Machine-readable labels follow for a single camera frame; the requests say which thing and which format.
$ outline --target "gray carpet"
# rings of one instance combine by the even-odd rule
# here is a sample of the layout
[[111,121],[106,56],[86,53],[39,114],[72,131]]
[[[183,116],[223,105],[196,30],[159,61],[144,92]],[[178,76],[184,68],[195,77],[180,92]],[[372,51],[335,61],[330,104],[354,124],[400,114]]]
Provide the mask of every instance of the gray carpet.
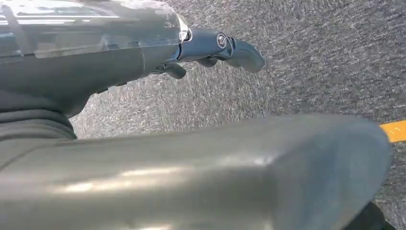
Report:
[[[265,70],[188,65],[183,80],[152,76],[93,96],[72,122],[80,138],[217,126],[298,113],[406,119],[403,0],[167,0],[190,24],[254,44]],[[406,230],[406,144],[376,203]]]

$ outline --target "black fabric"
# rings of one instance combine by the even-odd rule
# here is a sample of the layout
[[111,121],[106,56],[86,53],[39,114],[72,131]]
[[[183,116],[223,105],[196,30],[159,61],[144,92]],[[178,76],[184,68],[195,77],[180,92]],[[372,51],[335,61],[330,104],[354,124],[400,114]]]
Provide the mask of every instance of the black fabric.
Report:
[[395,230],[386,222],[383,212],[372,202],[344,230]]

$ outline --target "screw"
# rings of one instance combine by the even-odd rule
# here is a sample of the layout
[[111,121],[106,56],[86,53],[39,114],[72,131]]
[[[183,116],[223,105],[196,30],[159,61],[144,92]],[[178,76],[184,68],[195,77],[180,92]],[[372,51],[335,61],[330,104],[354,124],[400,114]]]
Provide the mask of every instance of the screw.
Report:
[[217,44],[220,48],[225,48],[227,45],[227,37],[223,33],[217,35]]

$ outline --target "gray plastic housing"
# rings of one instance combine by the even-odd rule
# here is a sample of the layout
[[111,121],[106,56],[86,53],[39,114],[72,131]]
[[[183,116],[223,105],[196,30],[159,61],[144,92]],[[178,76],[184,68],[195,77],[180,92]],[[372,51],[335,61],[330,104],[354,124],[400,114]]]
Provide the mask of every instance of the gray plastic housing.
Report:
[[148,75],[187,32],[159,1],[0,5],[0,112],[46,109],[71,117],[93,93]]
[[337,115],[87,140],[31,120],[1,139],[2,230],[342,230],[392,159],[377,124]]

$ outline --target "yellow floor marking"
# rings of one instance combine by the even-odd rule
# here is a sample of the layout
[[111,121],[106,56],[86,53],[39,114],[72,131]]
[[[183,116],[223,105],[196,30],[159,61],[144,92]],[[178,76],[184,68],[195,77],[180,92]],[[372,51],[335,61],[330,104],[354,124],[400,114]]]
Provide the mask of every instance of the yellow floor marking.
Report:
[[390,142],[406,141],[406,121],[392,122],[381,125]]

